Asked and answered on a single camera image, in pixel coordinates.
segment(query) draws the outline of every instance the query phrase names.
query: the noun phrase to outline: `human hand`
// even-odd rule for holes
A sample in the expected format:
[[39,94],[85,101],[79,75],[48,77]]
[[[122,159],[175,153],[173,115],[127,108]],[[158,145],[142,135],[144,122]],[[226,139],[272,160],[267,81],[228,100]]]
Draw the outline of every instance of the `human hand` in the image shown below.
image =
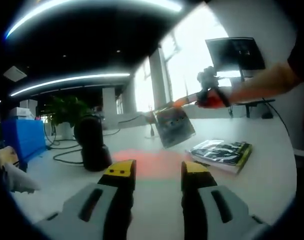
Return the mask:
[[[229,92],[231,87],[220,87],[219,90],[228,98]],[[218,108],[224,108],[225,105],[222,101],[222,99],[219,97],[216,91],[211,89],[207,93],[207,99],[206,101],[196,101],[195,105],[197,105],[199,108],[205,108],[205,109],[218,109]]]

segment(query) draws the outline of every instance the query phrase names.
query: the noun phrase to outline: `white table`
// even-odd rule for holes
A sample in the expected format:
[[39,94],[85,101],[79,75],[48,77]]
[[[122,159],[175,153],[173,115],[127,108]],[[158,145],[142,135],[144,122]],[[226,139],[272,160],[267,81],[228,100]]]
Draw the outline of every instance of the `white table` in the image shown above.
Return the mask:
[[[273,224],[294,198],[295,159],[289,137],[278,118],[193,119],[192,124],[196,135],[166,150],[159,137],[147,138],[150,135],[148,125],[122,129],[116,135],[104,138],[114,159],[137,159],[129,240],[184,239],[180,164],[185,150],[207,139],[253,144],[253,152],[239,175],[210,168],[217,183],[227,186],[245,201],[251,214]],[[31,161],[29,173],[43,181],[50,180],[53,185],[64,183],[64,189],[69,189],[67,196],[86,183],[99,180],[101,172],[89,173],[81,167],[63,165],[50,159],[59,152],[51,151],[42,159]],[[76,153],[65,159],[79,161],[81,158]],[[39,171],[44,168],[48,169],[45,172],[51,177],[40,176]]]

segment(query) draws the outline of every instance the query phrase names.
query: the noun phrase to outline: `ceiling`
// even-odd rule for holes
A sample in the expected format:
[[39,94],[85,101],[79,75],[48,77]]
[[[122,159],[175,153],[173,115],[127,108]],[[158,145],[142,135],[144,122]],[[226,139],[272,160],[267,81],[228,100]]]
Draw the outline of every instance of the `ceiling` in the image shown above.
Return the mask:
[[[0,100],[4,101],[13,90],[88,74],[130,73],[130,77],[113,79],[113,83],[124,85],[165,34],[202,2],[171,0],[183,6],[182,11],[173,12],[140,0],[72,0],[33,17],[5,39],[18,20],[48,1],[0,3]],[[11,66],[27,77],[18,82],[4,77]],[[108,84],[110,79],[100,82]],[[42,91],[79,84],[63,82],[43,87]],[[15,100],[39,92],[26,92]]]

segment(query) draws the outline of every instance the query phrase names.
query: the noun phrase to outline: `blue container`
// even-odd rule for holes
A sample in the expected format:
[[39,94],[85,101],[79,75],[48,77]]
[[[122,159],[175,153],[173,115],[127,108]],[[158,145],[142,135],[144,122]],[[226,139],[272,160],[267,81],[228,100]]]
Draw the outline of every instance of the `blue container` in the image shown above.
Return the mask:
[[15,149],[21,163],[46,150],[44,124],[41,120],[9,119],[2,122],[6,146]]

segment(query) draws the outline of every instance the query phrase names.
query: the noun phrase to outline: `book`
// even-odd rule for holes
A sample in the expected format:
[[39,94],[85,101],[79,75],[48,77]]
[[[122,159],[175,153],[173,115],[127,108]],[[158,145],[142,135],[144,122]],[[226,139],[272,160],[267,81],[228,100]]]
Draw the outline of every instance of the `book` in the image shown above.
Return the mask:
[[196,145],[188,153],[197,163],[238,174],[252,153],[252,145],[214,139]]

